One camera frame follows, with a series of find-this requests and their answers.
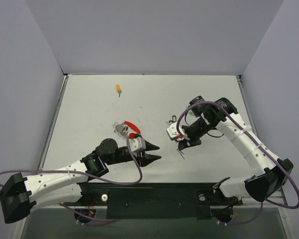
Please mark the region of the key with blue tag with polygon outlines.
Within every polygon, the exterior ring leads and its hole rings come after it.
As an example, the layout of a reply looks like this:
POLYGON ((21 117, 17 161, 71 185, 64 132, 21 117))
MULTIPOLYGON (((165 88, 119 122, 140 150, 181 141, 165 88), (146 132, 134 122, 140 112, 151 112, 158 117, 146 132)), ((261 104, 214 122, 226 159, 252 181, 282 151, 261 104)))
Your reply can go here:
POLYGON ((180 154, 180 156, 181 156, 183 159, 185 159, 185 157, 184 157, 184 153, 183 153, 181 150, 177 149, 176 151, 180 154))

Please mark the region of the metal key organiser red handle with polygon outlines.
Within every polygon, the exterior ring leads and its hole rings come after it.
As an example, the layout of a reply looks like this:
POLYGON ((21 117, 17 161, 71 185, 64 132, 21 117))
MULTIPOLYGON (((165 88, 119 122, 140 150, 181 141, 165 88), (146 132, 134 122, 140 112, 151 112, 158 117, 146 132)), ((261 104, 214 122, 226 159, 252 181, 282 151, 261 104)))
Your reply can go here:
POLYGON ((141 130, 132 122, 124 121, 122 123, 114 122, 114 133, 119 137, 126 137, 130 132, 141 134, 141 130))

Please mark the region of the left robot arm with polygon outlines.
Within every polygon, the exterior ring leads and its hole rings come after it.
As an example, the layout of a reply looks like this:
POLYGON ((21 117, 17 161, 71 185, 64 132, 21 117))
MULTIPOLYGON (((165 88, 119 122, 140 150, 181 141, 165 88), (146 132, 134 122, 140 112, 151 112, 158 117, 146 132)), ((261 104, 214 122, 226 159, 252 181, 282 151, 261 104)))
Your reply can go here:
POLYGON ((158 150, 159 146, 140 135, 126 141, 126 146, 118 147, 114 139, 106 138, 90 154, 57 170, 35 171, 28 176, 23 176, 22 170, 13 170, 0 190, 5 223, 18 222, 35 209, 53 204, 79 202, 87 205, 93 198, 88 182, 92 179, 105 181, 103 175, 109 172, 109 165, 133 161, 140 169, 161 158, 147 153, 158 150))

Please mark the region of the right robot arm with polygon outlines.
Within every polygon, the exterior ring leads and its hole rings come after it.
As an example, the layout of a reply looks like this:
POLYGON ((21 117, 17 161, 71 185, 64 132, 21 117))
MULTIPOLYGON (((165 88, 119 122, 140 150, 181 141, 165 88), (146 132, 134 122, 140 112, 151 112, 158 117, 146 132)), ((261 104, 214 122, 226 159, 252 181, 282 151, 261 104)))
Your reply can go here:
POLYGON ((236 147, 253 172, 247 179, 227 177, 216 183, 212 192, 215 202, 223 204, 239 196, 263 202, 286 183, 294 167, 292 162, 280 159, 265 147, 227 98, 207 102, 198 96, 189 103, 189 108, 197 120, 191 125, 176 124, 179 150, 200 145, 200 139, 216 129, 236 147))

